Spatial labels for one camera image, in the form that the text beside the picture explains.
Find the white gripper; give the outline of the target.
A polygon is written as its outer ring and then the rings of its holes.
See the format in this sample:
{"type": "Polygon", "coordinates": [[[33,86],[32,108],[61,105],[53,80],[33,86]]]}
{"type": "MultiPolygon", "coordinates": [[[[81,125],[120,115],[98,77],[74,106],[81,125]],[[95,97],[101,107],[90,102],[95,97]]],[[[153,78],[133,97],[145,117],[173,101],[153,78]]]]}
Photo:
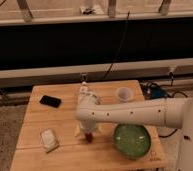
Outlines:
{"type": "Polygon", "coordinates": [[[79,121],[76,125],[74,136],[78,137],[85,134],[100,132],[101,127],[98,123],[92,121],[79,121]]]}

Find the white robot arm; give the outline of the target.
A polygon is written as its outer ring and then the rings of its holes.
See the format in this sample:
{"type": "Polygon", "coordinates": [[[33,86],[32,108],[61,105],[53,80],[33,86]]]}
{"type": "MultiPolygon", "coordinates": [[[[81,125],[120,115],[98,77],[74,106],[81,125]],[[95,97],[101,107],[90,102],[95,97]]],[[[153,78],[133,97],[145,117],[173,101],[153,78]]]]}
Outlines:
{"type": "Polygon", "coordinates": [[[160,98],[100,105],[92,95],[86,95],[77,106],[76,118],[84,132],[92,132],[97,123],[181,129],[176,171],[193,171],[193,98],[160,98]]]}

